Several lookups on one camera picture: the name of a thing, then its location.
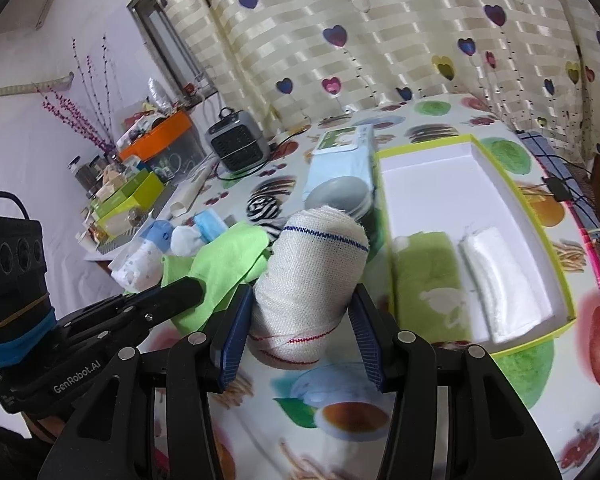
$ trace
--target light green towel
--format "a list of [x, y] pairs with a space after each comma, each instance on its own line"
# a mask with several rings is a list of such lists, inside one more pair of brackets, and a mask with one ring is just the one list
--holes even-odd
[[429, 343], [471, 340], [456, 251], [442, 232], [416, 233], [392, 260], [394, 305], [400, 328]]
[[263, 252], [268, 245], [263, 228], [239, 222], [192, 258], [164, 256], [162, 286], [190, 276], [205, 287], [202, 304], [171, 319], [178, 331], [187, 335], [200, 330], [211, 314], [226, 309], [238, 284], [255, 280], [267, 269]]

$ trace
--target red stripe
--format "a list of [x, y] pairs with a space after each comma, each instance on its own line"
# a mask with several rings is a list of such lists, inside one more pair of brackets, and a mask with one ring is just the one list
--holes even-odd
[[320, 335], [312, 335], [311, 337], [303, 337], [301, 339], [291, 339], [291, 340], [289, 340], [289, 343], [306, 343], [308, 341], [315, 341], [316, 339], [320, 339], [321, 337], [324, 337], [327, 334], [330, 334], [331, 332], [336, 330], [336, 328], [337, 328], [337, 326], [334, 326], [331, 330], [325, 332], [324, 334], [320, 334]]
[[[308, 341], [315, 341], [316, 339], [320, 339], [321, 337], [326, 336], [327, 334], [330, 334], [331, 332], [333, 332], [334, 330], [337, 329], [337, 326], [334, 326], [331, 330], [327, 330], [327, 332], [320, 334], [320, 335], [312, 335], [311, 337], [303, 337], [300, 339], [290, 339], [289, 341], [287, 341], [287, 343], [306, 343]], [[254, 335], [251, 335], [251, 333], [248, 333], [249, 339], [253, 339], [254, 341], [264, 341], [265, 339], [273, 339], [276, 337], [282, 337], [279, 335], [268, 335], [266, 337], [257, 337]]]
[[289, 365], [315, 365], [319, 361], [319, 360], [317, 360], [317, 361], [308, 361], [308, 362], [288, 361], [287, 359], [283, 359], [282, 357], [278, 357], [277, 355], [270, 354], [266, 350], [260, 350], [260, 352], [262, 352], [264, 355], [266, 355], [268, 357], [271, 357], [272, 359], [275, 359], [276, 361], [280, 361], [281, 363], [287, 363]]

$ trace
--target folded white towel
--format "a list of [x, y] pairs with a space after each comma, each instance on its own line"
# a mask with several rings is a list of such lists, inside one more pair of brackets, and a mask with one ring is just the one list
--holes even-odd
[[460, 250], [478, 287], [494, 343], [520, 337], [542, 321], [528, 279], [497, 228], [466, 236]]

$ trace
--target heart pattern curtain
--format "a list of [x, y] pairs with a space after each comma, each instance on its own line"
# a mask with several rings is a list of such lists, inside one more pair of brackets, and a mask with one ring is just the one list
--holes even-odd
[[471, 92], [561, 155], [600, 153], [587, 0], [159, 0], [225, 101], [272, 129]]

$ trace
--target white cloth with dots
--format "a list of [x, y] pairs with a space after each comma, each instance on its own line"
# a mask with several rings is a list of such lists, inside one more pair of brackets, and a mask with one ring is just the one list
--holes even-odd
[[162, 269], [162, 251], [151, 240], [142, 240], [122, 266], [111, 271], [111, 277], [125, 290], [139, 294], [160, 283]]
[[309, 368], [323, 354], [362, 276], [365, 230], [323, 206], [293, 215], [272, 251], [254, 287], [248, 346], [275, 368]]

